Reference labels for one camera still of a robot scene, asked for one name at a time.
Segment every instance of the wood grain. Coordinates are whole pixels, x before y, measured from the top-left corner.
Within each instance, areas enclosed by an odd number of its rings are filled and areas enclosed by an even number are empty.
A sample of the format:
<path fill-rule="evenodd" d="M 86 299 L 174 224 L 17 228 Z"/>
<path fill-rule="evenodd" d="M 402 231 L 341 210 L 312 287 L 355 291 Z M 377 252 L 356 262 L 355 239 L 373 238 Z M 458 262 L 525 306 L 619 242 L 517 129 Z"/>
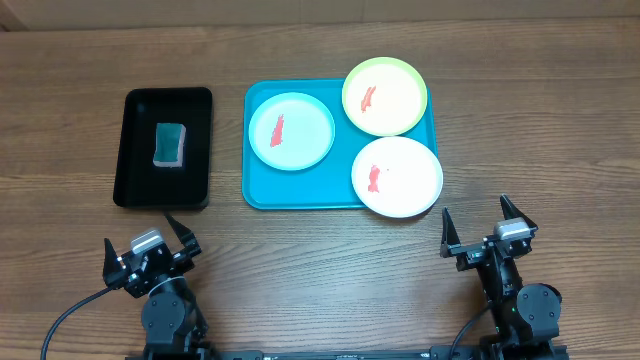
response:
<path fill-rule="evenodd" d="M 440 259 L 440 211 L 467 242 L 498 196 L 541 227 L 519 260 L 563 294 L 574 359 L 640 352 L 640 20 L 467 21 L 6 33 L 0 36 L 0 358 L 33 359 L 55 318 L 103 287 L 159 214 L 112 200 L 133 88 L 209 87 L 211 203 L 176 217 L 204 254 L 188 274 L 223 350 L 415 349 L 449 343 L 482 306 L 477 275 Z M 443 194 L 390 221 L 366 210 L 260 212 L 240 191 L 243 97 L 265 79 L 413 64 L 433 95 Z M 143 300 L 112 293 L 61 326 L 51 359 L 139 353 Z M 491 332 L 485 319 L 465 340 Z"/>
<path fill-rule="evenodd" d="M 10 30 L 640 15 L 639 0 L 2 0 Z"/>

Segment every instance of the red food item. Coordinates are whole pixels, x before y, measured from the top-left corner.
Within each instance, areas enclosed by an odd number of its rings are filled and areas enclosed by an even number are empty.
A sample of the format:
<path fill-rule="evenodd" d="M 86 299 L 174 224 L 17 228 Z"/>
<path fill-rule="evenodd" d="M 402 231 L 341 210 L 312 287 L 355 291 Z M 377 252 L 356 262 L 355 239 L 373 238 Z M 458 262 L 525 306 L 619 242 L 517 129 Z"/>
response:
<path fill-rule="evenodd" d="M 276 123 L 276 128 L 273 129 L 273 134 L 271 135 L 271 147 L 276 147 L 282 144 L 282 127 L 284 126 L 284 115 L 278 116 L 278 122 Z"/>
<path fill-rule="evenodd" d="M 380 169 L 373 165 L 371 167 L 371 172 L 369 173 L 369 181 L 371 182 L 368 188 L 369 192 L 380 192 L 378 191 L 378 176 L 380 176 Z"/>
<path fill-rule="evenodd" d="M 367 93 L 364 94 L 364 99 L 360 102 L 360 110 L 362 110 L 363 113 L 367 111 L 367 107 L 371 107 L 371 95 L 373 95 L 374 91 L 376 91 L 375 86 L 369 87 Z"/>

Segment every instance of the black cable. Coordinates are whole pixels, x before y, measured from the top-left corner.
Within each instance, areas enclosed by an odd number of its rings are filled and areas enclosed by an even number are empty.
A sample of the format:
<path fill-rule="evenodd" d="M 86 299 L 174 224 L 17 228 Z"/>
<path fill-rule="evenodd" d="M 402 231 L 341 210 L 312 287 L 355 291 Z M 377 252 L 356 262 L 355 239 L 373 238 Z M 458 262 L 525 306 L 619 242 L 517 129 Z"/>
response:
<path fill-rule="evenodd" d="M 86 304 L 90 303 L 91 301 L 99 298 L 100 296 L 108 293 L 111 290 L 113 290 L 113 288 L 110 288 L 110 287 L 108 287 L 108 288 L 106 288 L 104 290 L 101 290 L 101 291 L 89 296 L 88 298 L 80 301 L 79 303 L 73 305 L 71 308 L 69 308 L 69 310 L 65 311 L 64 314 L 60 315 L 58 320 L 56 320 L 56 322 L 54 322 L 53 325 L 51 326 L 51 329 L 49 329 L 49 333 L 47 333 L 47 337 L 44 338 L 44 344 L 42 344 L 42 351 L 40 352 L 40 360 L 46 360 L 47 359 L 47 348 L 49 347 L 49 342 L 51 341 L 51 338 L 53 337 L 53 333 L 56 332 L 56 329 L 58 328 L 60 323 L 64 319 L 66 319 L 67 316 L 69 316 L 72 312 L 78 310 L 83 305 L 86 305 Z"/>
<path fill-rule="evenodd" d="M 467 324 L 465 326 L 462 327 L 462 329 L 460 329 L 460 332 L 458 333 L 458 336 L 456 336 L 456 339 L 453 340 L 453 344 L 451 344 L 451 350 L 449 350 L 449 360 L 453 360 L 453 353 L 454 350 L 456 349 L 456 346 L 458 346 L 458 343 L 460 342 L 460 340 L 462 340 L 462 337 L 464 336 L 464 334 L 469 331 L 469 329 L 478 321 L 480 320 L 480 318 L 482 317 L 482 315 L 484 315 L 487 311 L 493 309 L 493 305 L 495 304 L 494 301 L 490 302 L 489 304 L 487 304 L 487 306 L 485 306 L 484 309 L 480 310 L 479 313 L 477 313 L 474 317 L 471 318 L 471 320 L 469 320 L 469 322 L 467 322 Z"/>

